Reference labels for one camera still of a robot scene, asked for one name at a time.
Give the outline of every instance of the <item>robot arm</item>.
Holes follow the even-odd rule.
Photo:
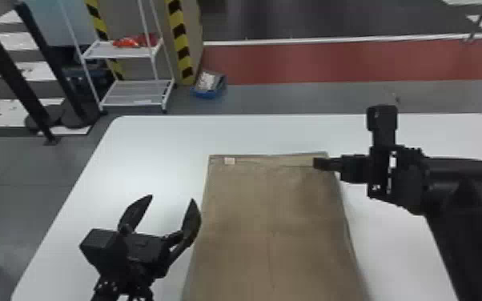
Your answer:
[[[367,195],[423,215],[461,301],[482,300],[482,161],[430,158],[396,145],[397,109],[367,112],[369,155],[314,159],[348,183],[366,183]]]

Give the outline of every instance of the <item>wall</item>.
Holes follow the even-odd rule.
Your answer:
[[[84,0],[60,0],[66,7],[79,43],[90,44],[95,40],[94,29]],[[24,0],[36,23],[51,46],[73,45],[69,30],[63,20],[58,0]]]

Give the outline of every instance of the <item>red object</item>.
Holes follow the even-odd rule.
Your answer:
[[[207,46],[202,68],[229,85],[482,79],[482,39]]]
[[[138,48],[140,47],[139,43],[136,42],[133,38],[119,38],[112,42],[112,45],[121,48]]]
[[[158,42],[155,34],[150,34],[151,46],[156,46]],[[112,42],[112,45],[120,48],[139,48],[147,47],[147,39],[145,34],[133,35],[127,38],[119,38]]]
[[[147,46],[147,39],[145,34],[139,34],[137,36],[134,36],[133,38],[140,46]],[[150,43],[152,47],[157,46],[157,37],[153,33],[150,34]]]

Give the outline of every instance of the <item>black pole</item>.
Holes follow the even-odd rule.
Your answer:
[[[475,40],[476,31],[480,28],[481,24],[482,24],[482,14],[478,16],[478,20],[476,20],[475,22],[475,27],[472,29],[469,37],[465,41],[472,42]]]
[[[62,64],[59,62],[56,55],[54,55],[52,49],[46,43],[46,40],[43,37],[43,34],[38,27],[38,24],[34,20],[34,16],[32,15],[30,8],[26,3],[18,2],[17,4],[15,4],[15,10],[17,11],[18,16],[21,17],[30,34],[32,35],[32,38],[34,38],[35,43],[38,44],[39,50],[43,54],[43,57],[45,57],[45,60],[49,64],[49,67],[52,69],[52,73],[58,80],[58,83],[60,84],[63,92],[66,94],[67,101],[73,107],[74,113],[81,120],[88,120],[89,116],[82,108],[81,103],[77,99],[76,93],[67,81],[67,78],[62,70]]]
[[[58,139],[52,134],[49,124],[52,124],[50,116],[39,102],[38,96],[23,78],[21,72],[15,66],[10,55],[0,43],[0,75],[6,81],[15,96],[30,114],[30,117],[37,123],[40,131],[47,139],[47,144],[56,144]]]

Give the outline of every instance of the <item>gray floor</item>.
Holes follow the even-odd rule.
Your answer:
[[[377,103],[395,103],[402,112],[482,113],[482,81],[230,86],[215,100],[192,98],[187,88],[179,88],[169,111],[362,114]],[[57,146],[43,146],[42,138],[0,138],[0,300],[10,298],[71,187],[117,116],[111,113],[88,136],[65,137]]]

